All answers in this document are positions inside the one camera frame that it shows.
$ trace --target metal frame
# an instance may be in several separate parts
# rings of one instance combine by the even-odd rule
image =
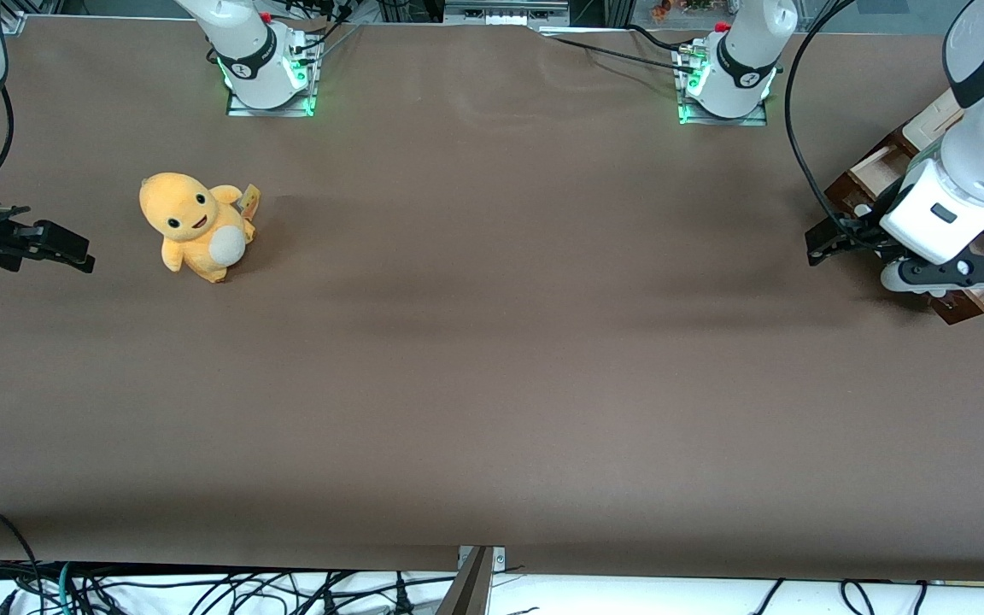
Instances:
[[[435,610],[435,615],[487,615],[492,573],[507,567],[504,548],[458,549],[461,569]]]

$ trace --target metal bracket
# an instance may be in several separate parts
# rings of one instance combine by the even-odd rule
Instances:
[[[924,258],[907,258],[899,264],[898,273],[903,283],[914,289],[984,288],[984,254],[974,254],[967,248],[942,265],[930,265]]]
[[[458,548],[458,570],[466,563],[469,553],[475,548]],[[503,572],[507,569],[507,548],[492,548],[492,572]]]
[[[504,548],[458,549],[458,576],[442,598],[435,615],[487,615],[492,572],[507,567]]]

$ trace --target plush toy tail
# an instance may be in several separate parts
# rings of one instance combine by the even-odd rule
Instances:
[[[242,191],[234,186],[215,186],[211,188],[211,195],[218,202],[225,202],[226,205],[235,205],[237,199],[242,198]]]
[[[242,200],[239,200],[236,207],[238,211],[241,211],[242,218],[248,221],[253,221],[254,215],[257,215],[257,206],[261,205],[261,191],[257,190],[256,186],[249,184],[249,188],[246,188],[245,194],[242,194]]]

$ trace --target white floor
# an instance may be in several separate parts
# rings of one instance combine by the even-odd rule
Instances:
[[[407,580],[438,577],[442,572],[407,572]],[[134,583],[183,583],[192,580],[218,580],[222,576],[192,577],[122,577],[106,583],[130,580]],[[324,573],[296,575],[298,588],[312,593],[324,579]],[[340,583],[335,591],[361,591],[389,587],[394,584],[393,572],[360,572]],[[772,581],[737,579],[651,579],[651,577],[563,577],[546,575],[497,575],[493,579],[489,615],[517,615],[536,607],[535,615],[749,615],[759,607]],[[282,579],[281,587],[290,588]],[[913,612],[919,588],[910,584],[865,583],[864,590],[878,615],[909,615]],[[0,603],[15,586],[0,581]],[[208,587],[176,589],[111,588],[109,593],[128,615],[186,615]],[[48,591],[57,590],[48,585]],[[413,585],[407,589],[414,604],[433,602],[442,598],[448,583]],[[269,595],[285,599],[293,610],[293,596],[268,589]],[[852,592],[858,606],[859,598]],[[215,605],[210,615],[229,611],[231,597]],[[12,615],[25,615],[38,610],[36,596],[19,592],[11,608]],[[344,608],[343,614],[380,614],[387,612],[390,601],[382,596],[358,600]],[[48,605],[48,612],[59,615],[59,608]],[[319,603],[309,615],[321,615]],[[847,608],[841,600],[839,584],[813,581],[786,581],[777,591],[766,615],[845,615]],[[980,615],[984,614],[984,588],[946,587],[929,585],[921,615]],[[254,598],[247,600],[237,615],[284,615],[284,605],[278,600]]]

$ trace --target black cable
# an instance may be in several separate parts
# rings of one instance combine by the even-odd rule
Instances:
[[[856,233],[852,232],[850,227],[842,225],[841,218],[836,213],[833,205],[831,205],[830,199],[823,192],[823,188],[819,187],[819,184],[815,180],[815,175],[812,174],[811,168],[808,167],[807,161],[804,159],[804,152],[800,150],[800,143],[796,140],[796,132],[792,126],[792,89],[796,83],[796,71],[800,69],[800,62],[804,58],[804,52],[807,51],[807,47],[811,44],[811,41],[815,39],[815,35],[823,30],[824,25],[833,19],[833,16],[837,15],[837,13],[840,13],[848,5],[854,3],[854,1],[839,0],[833,4],[833,7],[829,11],[823,7],[824,12],[820,13],[815,23],[811,25],[810,30],[807,31],[807,36],[804,38],[804,42],[800,43],[799,48],[796,50],[796,57],[792,60],[792,69],[789,70],[788,74],[788,85],[784,89],[784,128],[785,132],[788,133],[788,144],[792,145],[792,153],[796,156],[796,163],[799,164],[800,171],[804,172],[804,178],[807,179],[807,184],[811,187],[811,191],[815,194],[819,206],[823,207],[823,211],[827,214],[827,217],[835,223],[835,226],[837,226],[840,232],[845,234],[845,237],[848,237],[848,240],[859,245],[860,248],[876,250],[886,248],[887,246],[868,243],[862,237],[858,237]]]
[[[567,40],[565,38],[552,38],[555,42],[563,43],[565,45],[570,45],[573,47],[579,47],[581,50],[597,51],[599,54],[606,54],[607,56],[613,56],[617,58],[624,58],[626,60],[632,60],[633,62],[644,63],[644,65],[651,65],[657,67],[666,67],[666,69],[676,70],[679,73],[693,73],[694,70],[691,67],[675,66],[670,62],[660,62],[656,60],[649,60],[647,58],[640,58],[637,56],[630,56],[629,54],[622,54],[621,51],[604,50],[601,47],[594,47],[593,45],[587,45],[586,43],[577,43],[575,40]]]
[[[405,577],[401,576],[400,570],[397,572],[397,600],[394,600],[395,615],[413,615],[413,601],[409,600],[409,592],[405,589]]]
[[[3,168],[7,155],[10,155],[10,145],[13,143],[13,104],[10,101],[10,93],[7,87],[3,86],[3,106],[7,109],[7,137],[3,141],[3,151],[0,151],[0,168]]]
[[[913,603],[913,615],[921,615],[921,604],[925,604],[925,595],[928,593],[928,583],[917,581],[921,585],[921,592],[917,595],[917,602]]]
[[[1,161],[5,160],[5,153],[10,151],[10,141],[13,139],[13,109],[10,106],[10,97],[7,94],[7,89],[5,89],[5,87],[3,87],[3,100],[5,101],[5,105],[7,105],[7,116],[10,118],[10,128],[7,136],[7,144],[5,144],[5,147],[3,147],[3,154],[0,155],[0,167],[3,166],[3,164],[1,164]],[[14,525],[13,522],[11,522],[8,518],[5,518],[5,515],[2,513],[0,513],[0,523],[3,523],[3,525],[7,526],[7,530],[10,530],[10,533],[15,535],[17,542],[20,544],[20,548],[25,550],[25,557],[28,558],[28,564],[30,564],[30,566],[32,567],[32,574],[36,577],[36,583],[39,586],[40,569],[38,568],[38,565],[36,565],[36,555],[32,553],[32,548],[31,546],[28,546],[28,541],[25,540],[25,537],[21,535],[21,531],[17,530],[17,526]],[[40,592],[40,615],[44,615],[43,591]]]
[[[192,605],[192,608],[189,608],[188,615],[194,614],[194,612],[196,612],[196,609],[199,608],[201,604],[203,604],[203,601],[206,600],[209,595],[211,595],[211,592],[214,592],[215,590],[218,590],[219,585],[221,585],[223,583],[230,583],[231,581],[233,581],[233,579],[234,579],[234,576],[233,575],[226,575],[226,578],[225,579],[223,579],[222,581],[219,581],[215,585],[212,585],[211,589],[208,589],[208,591],[203,592],[203,595],[200,596],[199,600],[196,600],[196,604]]]
[[[309,600],[306,600],[302,606],[296,608],[296,615],[306,615],[306,612],[309,612],[313,608],[313,604],[316,604],[317,600],[320,600],[321,596],[325,595],[325,592],[331,590],[337,583],[352,575],[354,575],[354,572],[345,571],[338,572],[335,577],[331,578],[332,573],[329,572],[329,576],[325,577],[325,582],[321,583],[321,587],[317,588],[317,591],[313,592],[313,595],[309,596]]]
[[[644,38],[647,38],[649,43],[655,45],[656,47],[660,47],[662,50],[677,51],[679,47],[694,42],[694,39],[691,38],[689,40],[683,40],[681,43],[664,43],[663,40],[659,40],[658,38],[653,36],[651,32],[644,30],[643,27],[640,27],[639,25],[634,23],[626,25],[625,30],[630,30],[632,32],[639,32],[641,35],[644,36]]]
[[[321,45],[322,43],[325,42],[325,39],[328,38],[329,35],[331,35],[333,32],[335,32],[337,30],[337,28],[339,28],[340,25],[343,24],[343,23],[344,23],[344,20],[343,19],[337,20],[336,23],[333,23],[332,24],[332,27],[329,28],[329,30],[325,31],[325,34],[321,35],[321,38],[318,38],[317,40],[315,40],[315,42],[312,42],[309,45],[304,45],[302,47],[295,47],[294,48],[294,52],[296,54],[301,54],[301,52],[303,52],[305,50],[312,50],[313,47],[317,47],[318,45]]]
[[[264,583],[257,585],[257,589],[247,594],[242,594],[241,596],[235,595],[234,601],[230,603],[230,615],[234,615],[234,612],[237,611],[238,608],[242,606],[242,604],[249,602],[249,599],[253,598],[253,596],[263,595],[261,594],[261,592],[265,590],[265,588],[268,587],[268,585],[275,583],[276,581],[282,579],[282,577],[286,577],[286,572],[281,572],[277,576],[271,577],[271,579],[266,580]]]
[[[766,608],[769,608],[770,600],[773,600],[773,595],[781,588],[781,583],[784,583],[784,577],[780,577],[780,579],[776,580],[776,583],[773,583],[773,587],[770,587],[769,591],[765,592],[765,598],[762,599],[761,606],[758,607],[757,611],[751,612],[750,615],[762,615]]]
[[[852,603],[848,600],[848,585],[854,585],[856,591],[860,592],[860,598],[864,599],[864,606],[868,607],[867,612],[860,612],[856,610],[855,606],[852,606]],[[875,608],[871,607],[871,600],[868,600],[867,592],[864,592],[864,588],[860,587],[860,583],[856,583],[856,581],[847,579],[840,583],[840,599],[845,603],[845,606],[848,607],[848,610],[852,611],[852,615],[876,615]]]

